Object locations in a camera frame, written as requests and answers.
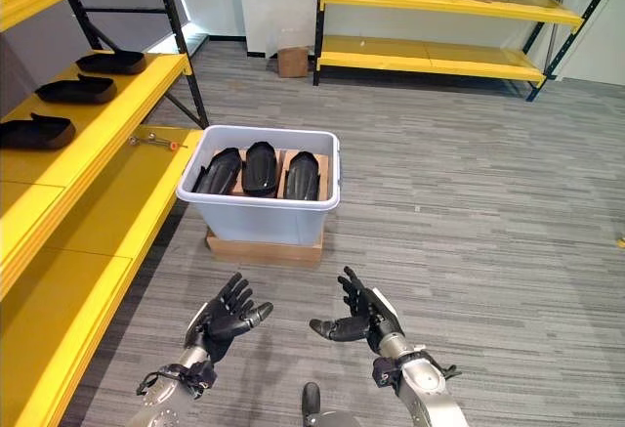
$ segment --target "gray carpet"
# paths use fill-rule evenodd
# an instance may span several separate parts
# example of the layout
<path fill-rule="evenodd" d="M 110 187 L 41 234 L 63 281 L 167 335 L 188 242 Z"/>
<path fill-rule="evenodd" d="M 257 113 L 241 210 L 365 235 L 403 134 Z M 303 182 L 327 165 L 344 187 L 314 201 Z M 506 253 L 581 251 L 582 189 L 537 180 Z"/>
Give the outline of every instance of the gray carpet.
<path fill-rule="evenodd" d="M 337 75 L 314 88 L 229 42 L 194 65 L 212 123 L 339 136 L 342 201 L 322 264 L 216 262 L 198 213 L 177 204 L 62 425 L 123 425 L 137 382 L 177 358 L 199 304 L 239 270 L 275 311 L 234 342 L 181 425 L 299 426 L 314 380 L 324 407 L 363 427 L 409 426 L 371 380 L 365 343 L 307 327 L 347 314 L 335 281 L 346 264 L 396 305 L 410 341 L 464 371 L 449 385 L 472 426 L 625 425 L 624 87 L 554 82 L 534 104 L 522 84 L 469 77 Z M 183 83 L 174 94 L 188 101 Z M 190 125 L 167 101 L 150 122 Z"/>

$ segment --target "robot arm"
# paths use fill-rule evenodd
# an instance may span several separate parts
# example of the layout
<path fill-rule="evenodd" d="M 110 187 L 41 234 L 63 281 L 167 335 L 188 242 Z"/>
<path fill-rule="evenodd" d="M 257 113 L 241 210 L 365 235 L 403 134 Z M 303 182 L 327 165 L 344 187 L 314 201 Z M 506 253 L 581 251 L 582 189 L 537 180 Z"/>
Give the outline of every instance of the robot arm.
<path fill-rule="evenodd" d="M 354 271 L 345 268 L 349 280 L 339 277 L 347 293 L 344 301 L 352 316 L 341 320 L 311 320 L 311 328 L 333 341 L 367 339 L 380 355 L 373 364 L 378 387 L 393 387 L 408 408 L 415 427 L 468 427 L 460 407 L 449 395 L 446 380 L 459 375 L 456 366 L 440 366 L 425 346 L 407 344 L 397 314 L 377 288 L 367 288 Z"/>
<path fill-rule="evenodd" d="M 253 308 L 247 280 L 236 273 L 216 298 L 205 303 L 188 326 L 185 349 L 177 363 L 149 373 L 137 389 L 144 395 L 140 411 L 127 427 L 169 427 L 181 424 L 191 403 L 212 388 L 217 380 L 215 363 L 220 361 L 234 337 L 265 320 L 273 305 Z"/>
<path fill-rule="evenodd" d="M 425 346 L 410 348 L 398 333 L 382 339 L 380 355 L 373 363 L 373 378 L 380 388 L 395 389 L 415 427 L 469 427 L 446 388 L 446 380 L 460 374 L 454 365 L 442 368 Z"/>

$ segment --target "metal robot forearm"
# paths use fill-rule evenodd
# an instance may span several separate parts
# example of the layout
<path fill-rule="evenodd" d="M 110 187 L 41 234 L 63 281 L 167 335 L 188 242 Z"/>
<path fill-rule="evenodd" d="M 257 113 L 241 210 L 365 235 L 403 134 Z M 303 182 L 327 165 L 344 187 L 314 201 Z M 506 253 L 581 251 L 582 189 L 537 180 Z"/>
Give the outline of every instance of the metal robot forearm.
<path fill-rule="evenodd" d="M 191 346 L 182 353 L 178 363 L 190 368 L 196 362 L 204 362 L 208 354 L 199 346 Z M 193 402 L 192 392 L 180 381 L 158 378 L 144 396 L 144 405 L 126 427 L 165 427 L 181 424 Z"/>
<path fill-rule="evenodd" d="M 419 350 L 410 347 L 402 334 L 392 333 L 380 341 L 382 357 L 399 360 Z M 469 427 L 460 407 L 446 389 L 440 371 L 427 359 L 401 366 L 397 396 L 408 408 L 415 427 Z"/>

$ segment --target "small tool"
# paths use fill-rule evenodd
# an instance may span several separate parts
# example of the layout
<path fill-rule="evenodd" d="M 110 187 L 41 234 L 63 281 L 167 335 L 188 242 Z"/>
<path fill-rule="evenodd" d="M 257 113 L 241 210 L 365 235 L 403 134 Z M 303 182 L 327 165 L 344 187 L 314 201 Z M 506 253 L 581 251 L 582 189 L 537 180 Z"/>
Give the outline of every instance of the small tool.
<path fill-rule="evenodd" d="M 150 132 L 147 135 L 147 139 L 142 139 L 141 137 L 132 136 L 130 139 L 128 139 L 128 143 L 131 146 L 137 146 L 141 143 L 150 144 L 153 146 L 163 146 L 163 147 L 167 147 L 171 151 L 175 151 L 179 149 L 180 147 L 185 148 L 185 149 L 187 148 L 187 146 L 181 146 L 177 142 L 169 141 L 167 139 L 162 139 L 160 137 L 157 137 L 156 134 L 154 134 L 153 132 Z"/>

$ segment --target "storage bin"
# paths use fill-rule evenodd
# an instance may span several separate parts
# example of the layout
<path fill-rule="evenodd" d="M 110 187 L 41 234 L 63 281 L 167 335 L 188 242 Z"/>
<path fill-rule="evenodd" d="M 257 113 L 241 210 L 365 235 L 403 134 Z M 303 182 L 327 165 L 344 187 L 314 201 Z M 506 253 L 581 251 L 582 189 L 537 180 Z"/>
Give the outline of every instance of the storage bin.
<path fill-rule="evenodd" d="M 259 141 L 275 149 L 299 149 L 329 157 L 327 200 L 288 200 L 267 197 L 191 192 L 201 166 L 216 150 L 248 149 Z M 204 131 L 183 173 L 176 194 L 192 203 L 216 237 L 226 240 L 314 245 L 323 232 L 328 212 L 341 198 L 338 138 L 323 131 L 299 131 L 239 126 L 211 126 Z"/>

